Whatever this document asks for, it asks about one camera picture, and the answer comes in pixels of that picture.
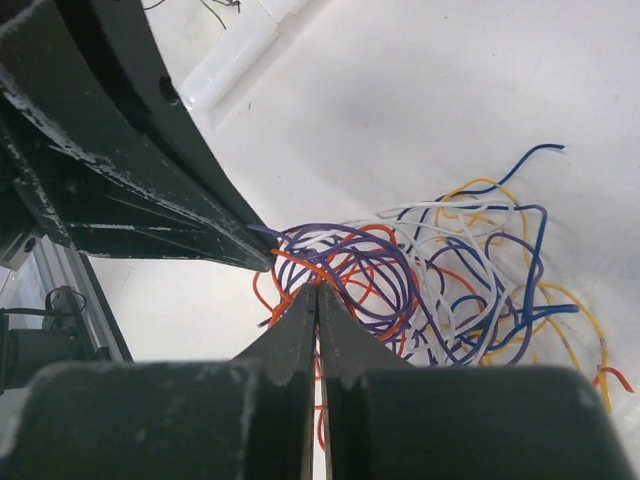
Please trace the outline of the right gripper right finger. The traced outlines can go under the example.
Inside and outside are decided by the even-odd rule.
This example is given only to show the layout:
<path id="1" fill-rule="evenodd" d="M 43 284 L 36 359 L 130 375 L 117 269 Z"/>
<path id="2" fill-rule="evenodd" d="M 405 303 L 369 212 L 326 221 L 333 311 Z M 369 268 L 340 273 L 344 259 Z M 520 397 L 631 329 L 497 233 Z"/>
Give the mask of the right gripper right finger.
<path id="1" fill-rule="evenodd" d="M 631 479 L 594 388 L 554 366 L 416 367 L 317 291 L 331 479 Z"/>

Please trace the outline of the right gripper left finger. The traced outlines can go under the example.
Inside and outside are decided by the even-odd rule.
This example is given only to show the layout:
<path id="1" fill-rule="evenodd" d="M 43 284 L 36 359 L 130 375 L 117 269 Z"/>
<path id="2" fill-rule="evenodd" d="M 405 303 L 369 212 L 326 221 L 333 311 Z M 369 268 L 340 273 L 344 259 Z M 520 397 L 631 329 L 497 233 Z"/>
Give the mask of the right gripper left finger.
<path id="1" fill-rule="evenodd" d="M 235 358 L 42 369 L 1 442 L 5 479 L 308 479 L 317 290 Z"/>

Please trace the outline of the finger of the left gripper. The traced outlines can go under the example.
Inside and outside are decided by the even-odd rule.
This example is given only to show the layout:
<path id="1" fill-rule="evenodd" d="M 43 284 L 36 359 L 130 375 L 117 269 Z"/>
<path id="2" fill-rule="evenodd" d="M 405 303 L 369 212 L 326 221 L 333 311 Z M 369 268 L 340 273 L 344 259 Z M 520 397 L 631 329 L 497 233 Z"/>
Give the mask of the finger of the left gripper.
<path id="1" fill-rule="evenodd" d="M 1 263 L 41 238 L 267 271 L 275 241 L 173 87 L 137 1 L 1 5 Z"/>

